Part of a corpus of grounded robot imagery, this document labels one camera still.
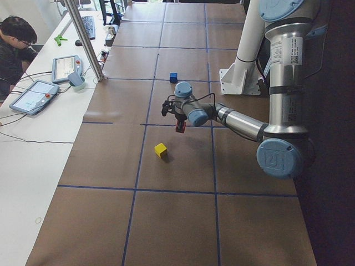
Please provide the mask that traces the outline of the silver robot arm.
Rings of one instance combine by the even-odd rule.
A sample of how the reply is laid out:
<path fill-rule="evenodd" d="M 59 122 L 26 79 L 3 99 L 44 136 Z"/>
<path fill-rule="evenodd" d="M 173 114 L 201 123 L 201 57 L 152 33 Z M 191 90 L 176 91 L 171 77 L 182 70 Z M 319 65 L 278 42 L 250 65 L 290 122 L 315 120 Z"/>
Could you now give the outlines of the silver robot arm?
<path fill-rule="evenodd" d="M 280 179 L 299 176 L 310 162 L 308 131 L 302 122 L 303 45 L 320 28 L 329 1 L 251 1 L 235 62 L 220 70 L 225 95 L 256 95 L 258 53 L 270 41 L 268 60 L 270 114 L 261 122 L 219 103 L 202 103 L 188 82 L 176 85 L 163 103 L 162 114 L 174 114 L 177 132 L 185 123 L 201 126 L 215 120 L 234 133 L 258 142 L 257 162 L 265 173 Z"/>

